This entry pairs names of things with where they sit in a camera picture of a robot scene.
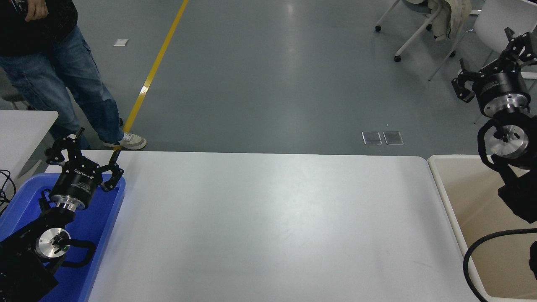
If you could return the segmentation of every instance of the blue jeans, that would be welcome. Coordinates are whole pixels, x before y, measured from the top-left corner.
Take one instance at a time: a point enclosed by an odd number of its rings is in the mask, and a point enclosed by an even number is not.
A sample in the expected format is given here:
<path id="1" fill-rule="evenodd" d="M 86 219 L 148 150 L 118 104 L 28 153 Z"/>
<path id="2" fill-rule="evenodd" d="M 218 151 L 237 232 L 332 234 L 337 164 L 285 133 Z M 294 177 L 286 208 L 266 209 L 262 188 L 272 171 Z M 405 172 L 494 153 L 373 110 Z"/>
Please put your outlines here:
<path id="1" fill-rule="evenodd" d="M 54 139 L 80 129 L 66 87 L 101 141 L 116 143 L 123 138 L 118 107 L 101 81 L 78 26 L 52 49 L 25 56 L 0 56 L 0 66 L 30 105 L 37 110 L 58 112 L 58 119 L 49 130 Z M 89 149 L 86 138 L 81 139 L 80 147 Z"/>

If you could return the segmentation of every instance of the black t-shirt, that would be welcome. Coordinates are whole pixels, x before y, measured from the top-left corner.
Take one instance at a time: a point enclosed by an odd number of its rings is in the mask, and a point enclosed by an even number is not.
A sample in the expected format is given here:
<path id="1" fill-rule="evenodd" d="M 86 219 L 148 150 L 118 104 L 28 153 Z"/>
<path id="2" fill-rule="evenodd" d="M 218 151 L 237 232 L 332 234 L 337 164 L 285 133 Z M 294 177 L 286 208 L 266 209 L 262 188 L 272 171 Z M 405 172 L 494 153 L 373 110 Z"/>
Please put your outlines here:
<path id="1" fill-rule="evenodd" d="M 24 21 L 10 0 L 0 0 L 0 56 L 37 53 L 62 41 L 76 26 L 78 14 L 72 0 L 47 0 L 48 16 Z"/>

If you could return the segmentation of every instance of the black cylindrical motor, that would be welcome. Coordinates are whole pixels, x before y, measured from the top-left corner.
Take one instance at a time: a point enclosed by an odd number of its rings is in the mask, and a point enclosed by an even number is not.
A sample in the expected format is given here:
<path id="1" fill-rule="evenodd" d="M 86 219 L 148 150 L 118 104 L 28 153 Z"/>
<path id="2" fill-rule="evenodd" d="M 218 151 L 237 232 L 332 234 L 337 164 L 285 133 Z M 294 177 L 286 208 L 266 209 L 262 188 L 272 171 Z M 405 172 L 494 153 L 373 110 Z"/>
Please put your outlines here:
<path id="1" fill-rule="evenodd" d="M 487 117 L 504 109 L 526 108 L 531 97 L 519 72 L 497 73 L 472 86 L 481 113 Z"/>
<path id="2" fill-rule="evenodd" d="M 85 157 L 68 161 L 50 191 L 50 201 L 72 211 L 87 208 L 97 186 L 103 181 L 101 173 L 96 172 L 97 168 L 96 163 Z"/>

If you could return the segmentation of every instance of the white tabletop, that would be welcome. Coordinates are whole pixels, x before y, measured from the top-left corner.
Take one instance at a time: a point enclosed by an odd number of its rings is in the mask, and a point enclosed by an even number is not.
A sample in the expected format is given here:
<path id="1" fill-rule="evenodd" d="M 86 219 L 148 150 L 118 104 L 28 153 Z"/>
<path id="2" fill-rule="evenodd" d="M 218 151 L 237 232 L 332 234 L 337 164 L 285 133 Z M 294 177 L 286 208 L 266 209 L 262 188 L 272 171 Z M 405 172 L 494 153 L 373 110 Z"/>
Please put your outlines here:
<path id="1" fill-rule="evenodd" d="M 0 110 L 0 169 L 16 178 L 56 118 L 56 111 Z"/>
<path id="2" fill-rule="evenodd" d="M 419 157 L 123 151 L 119 164 L 126 195 L 90 302 L 477 301 Z"/>

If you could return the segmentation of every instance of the beige plastic bin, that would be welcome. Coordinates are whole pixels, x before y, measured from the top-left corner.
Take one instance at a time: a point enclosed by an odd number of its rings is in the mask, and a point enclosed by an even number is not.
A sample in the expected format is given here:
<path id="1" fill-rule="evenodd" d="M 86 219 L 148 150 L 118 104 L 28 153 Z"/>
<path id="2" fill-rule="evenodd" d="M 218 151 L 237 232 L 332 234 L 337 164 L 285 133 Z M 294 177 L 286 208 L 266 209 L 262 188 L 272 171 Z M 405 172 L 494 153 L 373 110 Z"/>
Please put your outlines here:
<path id="1" fill-rule="evenodd" d="M 537 222 L 528 224 L 515 216 L 498 197 L 498 188 L 504 183 L 479 156 L 433 155 L 428 162 L 463 255 L 482 236 L 537 227 Z M 534 241 L 537 234 L 504 236 L 473 252 L 470 276 L 488 301 L 537 301 L 537 281 L 528 265 Z"/>

